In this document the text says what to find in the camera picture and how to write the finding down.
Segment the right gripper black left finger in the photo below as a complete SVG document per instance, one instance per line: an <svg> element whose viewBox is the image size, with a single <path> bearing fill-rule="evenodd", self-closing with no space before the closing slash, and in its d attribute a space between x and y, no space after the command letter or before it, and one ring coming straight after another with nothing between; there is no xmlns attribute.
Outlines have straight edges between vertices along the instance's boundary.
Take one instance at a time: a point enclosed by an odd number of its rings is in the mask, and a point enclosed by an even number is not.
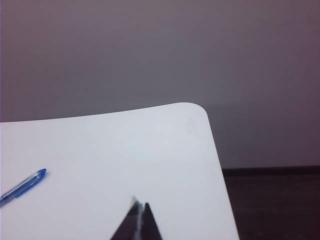
<svg viewBox="0 0 320 240"><path fill-rule="evenodd" d="M141 240L143 211L143 204L136 197L132 197L128 212L110 239Z"/></svg>

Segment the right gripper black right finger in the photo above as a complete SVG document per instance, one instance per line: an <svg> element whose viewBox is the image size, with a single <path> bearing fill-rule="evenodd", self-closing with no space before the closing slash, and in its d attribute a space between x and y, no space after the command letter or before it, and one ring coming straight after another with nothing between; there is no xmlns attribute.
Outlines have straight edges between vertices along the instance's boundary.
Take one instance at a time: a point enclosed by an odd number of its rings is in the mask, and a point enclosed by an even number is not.
<svg viewBox="0 0 320 240"><path fill-rule="evenodd" d="M162 236L149 203L145 203L141 225L142 240L162 240Z"/></svg>

